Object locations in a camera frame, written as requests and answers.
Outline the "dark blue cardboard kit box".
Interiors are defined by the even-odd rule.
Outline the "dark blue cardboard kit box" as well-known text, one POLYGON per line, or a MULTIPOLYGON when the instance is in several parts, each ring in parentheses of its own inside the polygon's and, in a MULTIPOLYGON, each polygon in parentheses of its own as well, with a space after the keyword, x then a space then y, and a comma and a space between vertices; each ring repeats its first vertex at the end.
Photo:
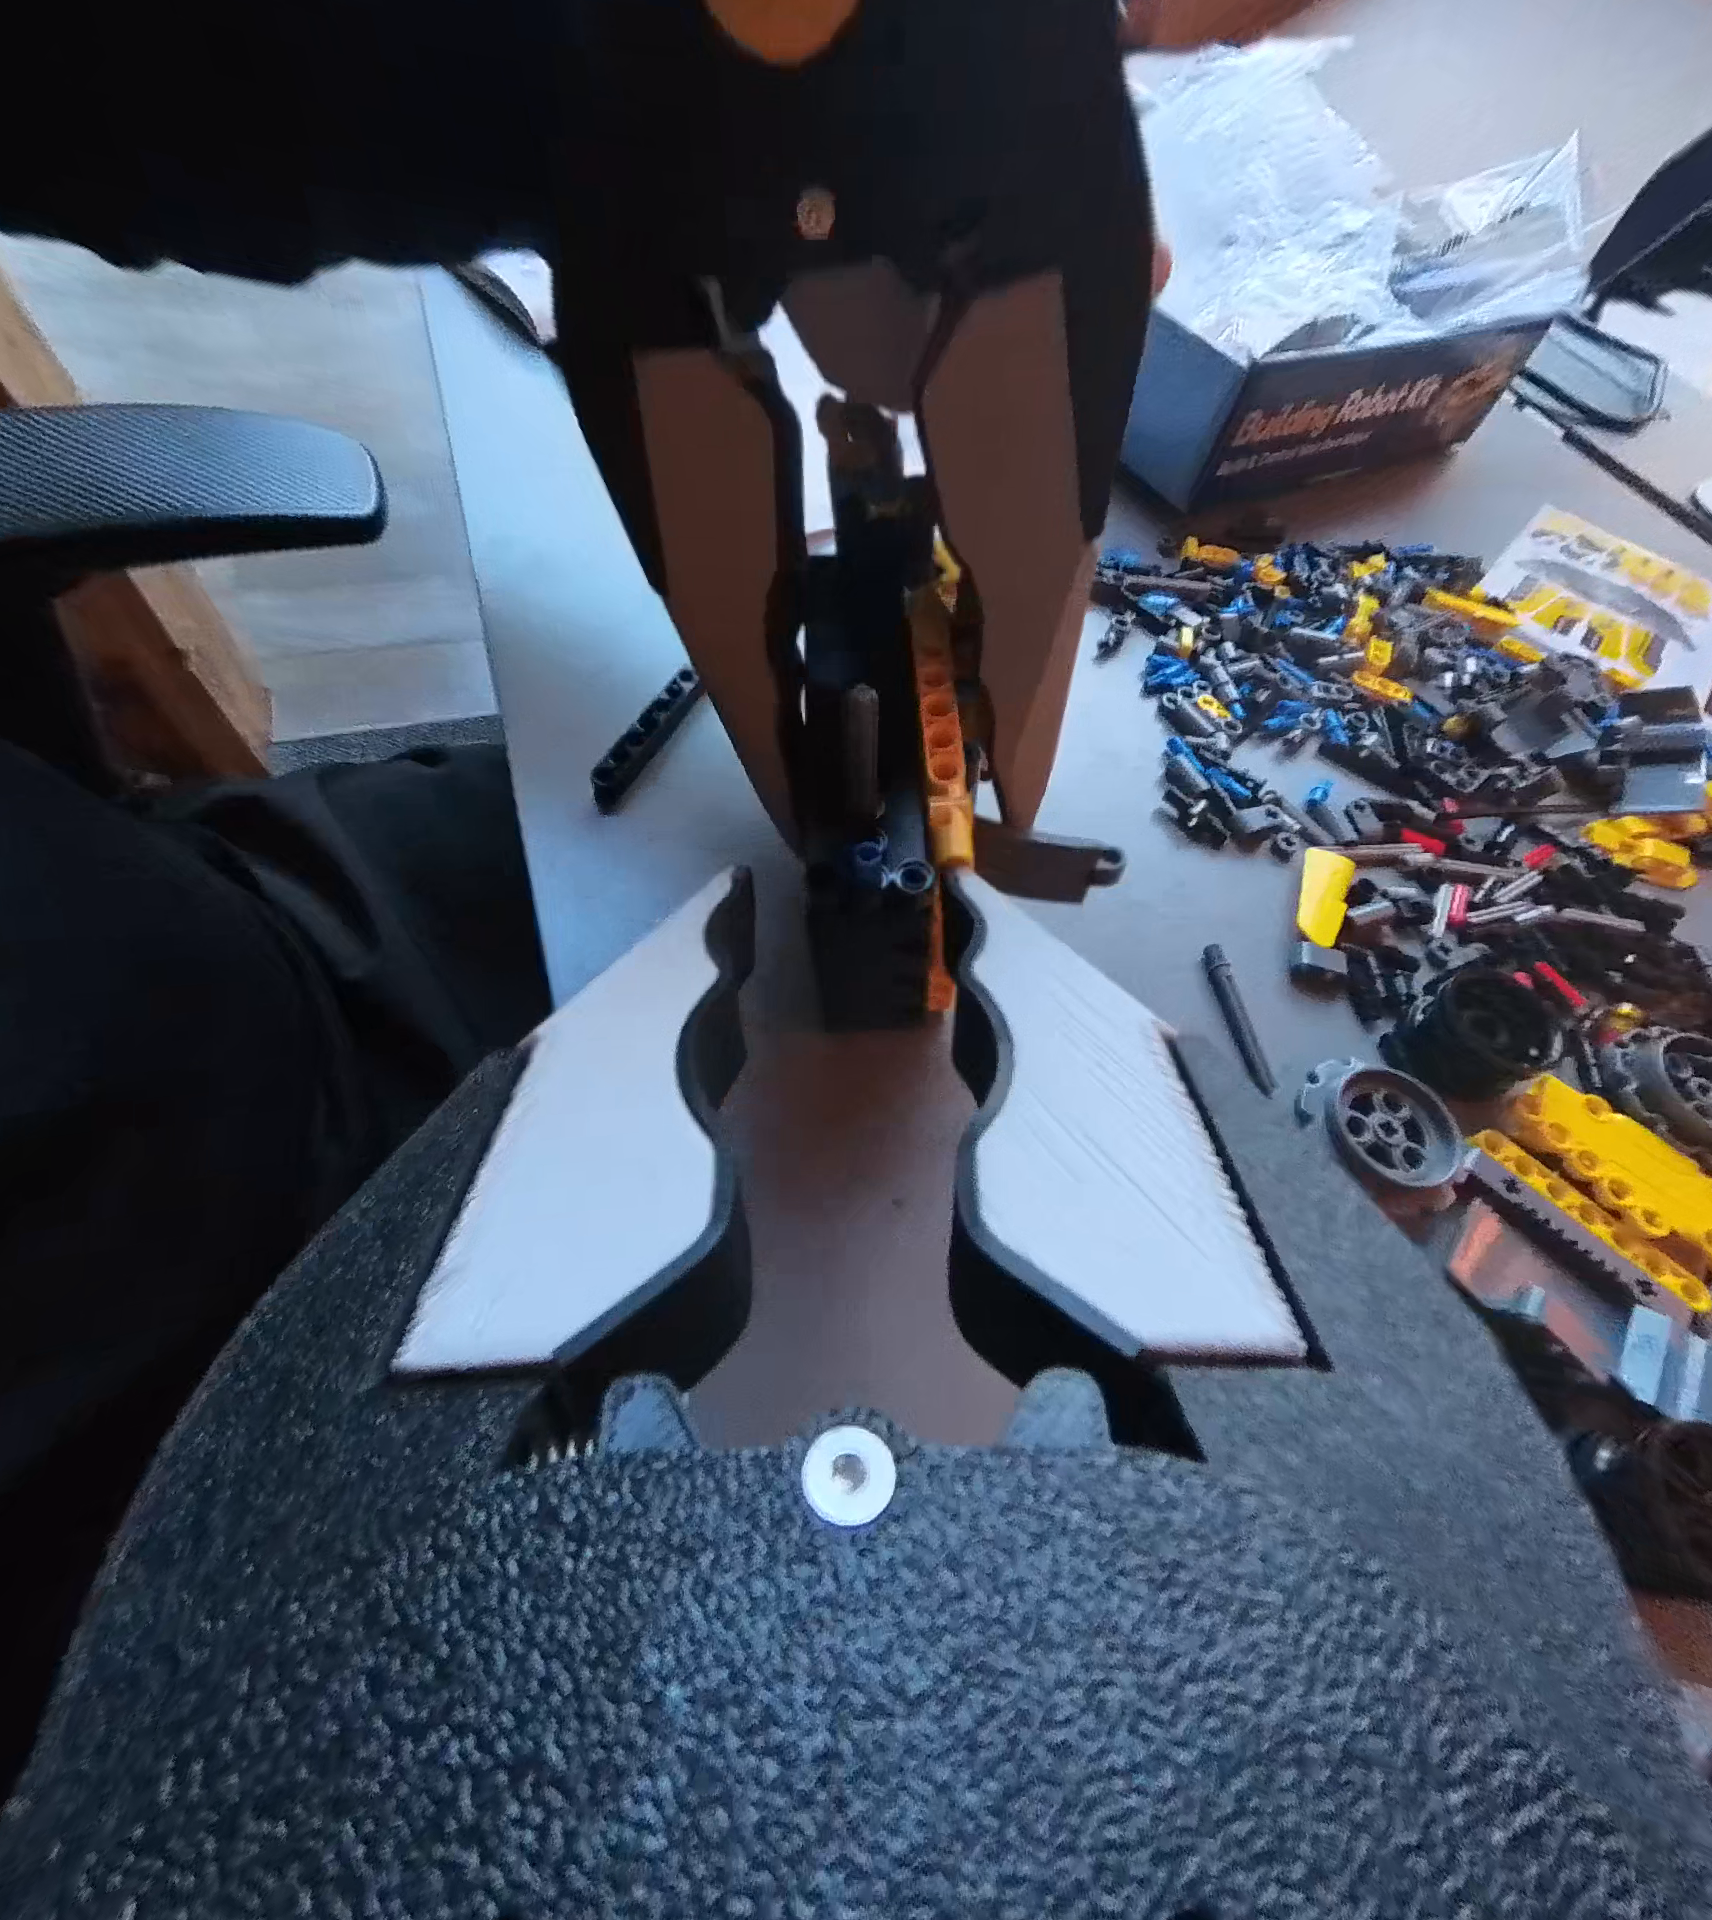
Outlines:
POLYGON ((1641 426, 1664 399, 1662 360, 1596 315, 1710 213, 1712 129, 1643 185, 1596 249, 1581 179, 1587 288, 1546 320, 1239 366, 1150 313, 1121 467, 1172 508, 1200 511, 1432 461, 1464 444, 1514 387, 1563 421, 1641 426))

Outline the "grey wheel hub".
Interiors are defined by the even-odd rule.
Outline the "grey wheel hub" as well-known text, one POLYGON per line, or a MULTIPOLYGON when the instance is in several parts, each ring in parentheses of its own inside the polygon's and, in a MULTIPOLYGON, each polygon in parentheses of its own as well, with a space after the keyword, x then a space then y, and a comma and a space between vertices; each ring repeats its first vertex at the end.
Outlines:
POLYGON ((1326 1060, 1300 1084, 1297 1120, 1320 1131, 1338 1162, 1379 1197, 1450 1188, 1467 1142, 1443 1101, 1413 1076, 1360 1058, 1326 1060))
POLYGON ((1712 1039, 1643 1027, 1597 1053, 1604 1094, 1649 1134, 1712 1165, 1712 1039))

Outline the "dark grey axle rod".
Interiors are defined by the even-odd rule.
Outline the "dark grey axle rod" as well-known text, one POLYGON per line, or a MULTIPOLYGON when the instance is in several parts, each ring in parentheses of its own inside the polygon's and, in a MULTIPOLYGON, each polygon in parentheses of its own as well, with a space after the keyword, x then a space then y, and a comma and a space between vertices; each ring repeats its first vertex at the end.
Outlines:
POLYGON ((854 844, 869 844, 885 832, 882 770, 882 701, 866 682, 846 685, 838 697, 836 806, 854 844))
POLYGON ((1234 974, 1228 951, 1217 942, 1207 942, 1201 951, 1201 970, 1207 994, 1225 1029, 1253 1090, 1264 1098, 1274 1098, 1277 1081, 1269 1055, 1261 1044, 1250 1006, 1234 974))

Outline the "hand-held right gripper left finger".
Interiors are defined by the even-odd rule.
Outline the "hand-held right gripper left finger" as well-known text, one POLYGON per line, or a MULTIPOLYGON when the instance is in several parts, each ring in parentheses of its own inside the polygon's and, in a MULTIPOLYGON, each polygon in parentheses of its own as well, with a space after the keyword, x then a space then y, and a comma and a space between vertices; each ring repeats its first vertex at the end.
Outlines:
POLYGON ((726 868, 521 1049, 389 1361, 400 1380, 702 1380, 748 1327, 739 1176, 753 878, 726 868))

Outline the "clear plastic bags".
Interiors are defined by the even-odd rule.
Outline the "clear plastic bags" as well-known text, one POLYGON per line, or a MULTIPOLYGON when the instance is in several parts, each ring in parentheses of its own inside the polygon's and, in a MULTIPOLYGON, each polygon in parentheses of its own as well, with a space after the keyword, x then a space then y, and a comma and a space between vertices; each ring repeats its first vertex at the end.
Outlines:
POLYGON ((1587 288, 1577 142, 1404 189, 1324 96, 1346 46, 1265 41, 1127 64, 1169 254, 1151 316, 1250 369, 1573 311, 1587 288))

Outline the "yellow and grey brick assembly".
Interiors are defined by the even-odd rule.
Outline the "yellow and grey brick assembly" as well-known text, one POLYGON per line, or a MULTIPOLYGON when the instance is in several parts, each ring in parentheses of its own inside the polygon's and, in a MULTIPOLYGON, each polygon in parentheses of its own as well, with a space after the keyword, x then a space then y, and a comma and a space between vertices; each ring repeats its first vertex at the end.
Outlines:
POLYGON ((1712 1428, 1712 1170, 1539 1075, 1467 1139, 1454 1286, 1534 1352, 1551 1404, 1712 1428))

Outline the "yellow toy brick vehicle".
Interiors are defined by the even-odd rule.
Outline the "yellow toy brick vehicle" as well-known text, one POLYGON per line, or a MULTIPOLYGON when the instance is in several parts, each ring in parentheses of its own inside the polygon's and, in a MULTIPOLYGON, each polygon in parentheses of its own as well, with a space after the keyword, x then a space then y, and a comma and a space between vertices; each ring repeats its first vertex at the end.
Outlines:
POLYGON ((895 421, 818 400, 831 548, 806 562, 799 631, 803 923, 820 1020, 915 1027, 951 1010, 943 884, 977 873, 1018 900, 1080 905, 1125 871, 1117 849, 980 822, 988 714, 981 615, 939 538, 935 498, 903 465, 895 421), (841 689, 878 692, 883 830, 854 843, 838 786, 841 689))

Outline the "long black holed beam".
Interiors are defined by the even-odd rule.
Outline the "long black holed beam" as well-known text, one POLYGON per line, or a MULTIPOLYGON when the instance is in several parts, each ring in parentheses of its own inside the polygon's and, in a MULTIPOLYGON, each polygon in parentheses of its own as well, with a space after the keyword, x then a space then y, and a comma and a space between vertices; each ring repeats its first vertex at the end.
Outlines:
POLYGON ((630 792, 650 772, 702 697, 699 675, 693 666, 684 664, 639 708, 628 729, 589 768, 587 792, 598 814, 609 816, 628 805, 630 792))

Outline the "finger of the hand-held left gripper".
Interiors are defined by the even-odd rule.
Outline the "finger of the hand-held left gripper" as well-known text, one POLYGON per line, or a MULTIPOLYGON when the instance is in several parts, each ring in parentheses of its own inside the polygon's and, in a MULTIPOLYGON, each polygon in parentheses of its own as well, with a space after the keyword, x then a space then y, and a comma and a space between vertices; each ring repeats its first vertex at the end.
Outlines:
POLYGON ((780 841, 801 847, 799 428, 763 349, 633 360, 659 592, 780 841))
POLYGON ((918 389, 939 527, 980 615, 988 770, 1018 832, 1054 777, 1093 576, 1072 399, 1057 271, 946 316, 918 389))

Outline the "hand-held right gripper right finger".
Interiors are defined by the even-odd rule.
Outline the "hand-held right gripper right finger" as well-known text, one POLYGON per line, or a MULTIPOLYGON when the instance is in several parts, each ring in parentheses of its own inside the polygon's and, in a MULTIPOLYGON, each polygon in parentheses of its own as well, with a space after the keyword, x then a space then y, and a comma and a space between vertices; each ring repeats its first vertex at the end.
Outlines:
POLYGON ((964 1253, 1124 1362, 1303 1366, 1177 1032, 983 876, 943 893, 964 1253))

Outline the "pile of small brick parts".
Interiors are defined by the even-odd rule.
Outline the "pile of small brick parts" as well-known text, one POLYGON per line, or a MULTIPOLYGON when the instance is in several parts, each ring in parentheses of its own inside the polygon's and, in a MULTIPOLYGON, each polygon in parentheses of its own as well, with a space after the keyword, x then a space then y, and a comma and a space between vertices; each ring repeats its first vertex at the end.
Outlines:
POLYGON ((1165 540, 1099 555, 1096 661, 1139 645, 1157 797, 1198 849, 1307 849, 1356 878, 1307 993, 1388 1031, 1427 980, 1509 972, 1561 1057, 1635 1029, 1712 1040, 1712 739, 1679 691, 1626 691, 1525 642, 1480 562, 1426 545, 1165 540))

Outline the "yellow and grey sticker sheet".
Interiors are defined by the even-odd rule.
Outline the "yellow and grey sticker sheet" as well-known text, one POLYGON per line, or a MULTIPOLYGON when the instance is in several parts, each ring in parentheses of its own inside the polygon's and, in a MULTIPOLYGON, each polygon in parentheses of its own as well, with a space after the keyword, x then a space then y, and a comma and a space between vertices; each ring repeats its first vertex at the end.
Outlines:
POLYGON ((1525 645, 1585 657, 1619 691, 1687 691, 1712 732, 1712 572, 1546 507, 1476 594, 1525 645))

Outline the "grey desk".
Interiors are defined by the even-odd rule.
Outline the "grey desk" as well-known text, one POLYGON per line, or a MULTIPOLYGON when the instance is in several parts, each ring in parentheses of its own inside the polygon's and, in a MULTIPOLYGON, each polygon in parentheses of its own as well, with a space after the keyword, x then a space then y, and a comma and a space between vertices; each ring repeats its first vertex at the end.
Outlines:
MULTIPOLYGON (((443 279, 422 295, 487 669, 557 996, 707 855, 763 889, 749 1066, 762 1318, 711 1383, 724 1430, 806 1390, 880 1390, 943 1432, 1010 1390, 948 1327, 946 1170, 970 1101, 931 1031, 822 1035, 797 883, 711 719, 619 821, 589 764, 680 654, 557 373, 443 279)), ((1284 974, 1284 876, 1150 816, 1151 724, 1078 669, 1054 805, 1132 871, 1078 926, 1182 1027, 1332 1370, 1182 1372, 1204 1458, 915 1448, 878 1523, 820 1523, 774 1468, 706 1453, 699 1531, 648 1541, 598 1609, 625 1634, 581 1691, 648 1715, 607 1846, 663 1841, 619 1916, 1712 1916, 1712 1789, 1561 1450, 1500 1347, 1290 1101, 1365 1055, 1284 974), (1220 944, 1276 1073, 1261 1096, 1209 996, 1220 944)))

